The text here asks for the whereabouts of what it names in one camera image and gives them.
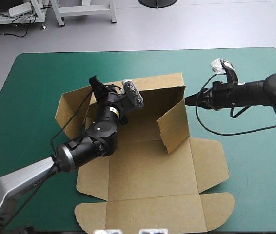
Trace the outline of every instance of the cardboard flap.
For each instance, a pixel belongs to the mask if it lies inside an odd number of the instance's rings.
[[[171,234],[207,231],[198,194],[109,201],[100,204],[80,204],[76,207],[77,220],[87,233],[103,229],[103,217],[106,219],[106,229],[122,229],[125,234],[139,233],[143,228],[168,228]]]
[[[162,141],[170,153],[190,135],[185,100],[166,112],[157,123]]]
[[[207,230],[223,225],[231,216],[235,207],[235,198],[231,193],[200,195]]]
[[[110,157],[97,157],[79,168],[77,190],[108,200]]]
[[[105,229],[107,203],[83,203],[75,207],[74,213],[77,222],[87,233],[93,230]]]
[[[86,95],[89,94],[89,92],[91,92],[91,87],[87,86],[61,95],[55,116],[55,119],[57,123],[60,125],[60,127],[63,127],[66,124],[66,122],[74,114],[74,112],[77,110],[77,108],[83,102],[83,100],[85,99]],[[89,95],[89,97],[84,102],[77,115],[64,129],[64,132],[70,139],[78,137],[81,133],[81,129],[83,127],[84,118],[88,110],[91,96],[92,95]]]
[[[229,179],[222,144],[216,140],[190,138],[199,193]]]

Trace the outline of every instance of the gray floor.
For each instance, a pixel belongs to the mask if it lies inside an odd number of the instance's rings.
[[[115,1],[116,24],[102,15],[66,18],[66,26],[58,27],[49,10],[47,31],[37,24],[22,39],[0,35],[0,90],[14,59],[25,52],[276,47],[276,0],[178,0],[164,9]]]

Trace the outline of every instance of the cardboard box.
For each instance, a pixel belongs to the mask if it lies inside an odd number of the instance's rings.
[[[230,193],[201,192],[229,178],[218,141],[189,138],[182,74],[134,79],[145,107],[127,117],[118,130],[118,149],[79,169],[77,190],[107,202],[79,204],[75,215],[88,233],[142,228],[169,232],[206,232],[230,217],[235,199]],[[120,81],[114,84],[121,86]],[[63,126],[91,87],[62,95],[56,120]],[[89,98],[65,129],[70,138],[93,121],[96,101]]]

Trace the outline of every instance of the robotic arm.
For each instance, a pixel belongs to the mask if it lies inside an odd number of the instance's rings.
[[[220,110],[231,108],[231,117],[236,118],[251,106],[272,106],[276,114],[276,73],[265,80],[239,83],[233,65],[230,62],[216,59],[211,64],[212,69],[220,75],[227,76],[227,83],[213,82],[209,89],[189,96],[185,99],[186,105],[204,109]],[[245,107],[236,115],[235,107]]]
[[[0,177],[0,233],[5,226],[5,219],[10,219],[14,214],[18,199],[47,177],[61,171],[73,171],[98,156],[111,155],[118,147],[118,123],[126,124],[126,114],[144,106],[143,99],[131,80],[122,82],[121,94],[116,92],[115,87],[103,85],[96,76],[90,78],[89,82],[98,111],[95,122],[85,133],[59,145],[55,157]]]

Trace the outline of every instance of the green table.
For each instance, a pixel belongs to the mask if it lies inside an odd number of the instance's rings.
[[[265,79],[276,72],[276,49],[210,49],[85,53],[34,53],[17,57],[0,93],[0,175],[49,156],[60,95],[88,85],[98,75],[102,82],[182,72],[186,95],[196,93],[213,74],[210,62],[231,61],[242,82]],[[200,109],[207,126],[238,132],[276,124],[270,107],[253,107],[236,120],[230,110]],[[276,129],[243,136],[216,136],[205,131],[188,107],[193,137],[223,143],[231,177],[208,192],[234,194],[236,206],[222,231],[276,230]],[[67,140],[62,134],[58,142]],[[80,230],[74,208],[99,199],[76,190],[77,172],[61,173],[44,184],[10,228],[31,224],[37,230]]]

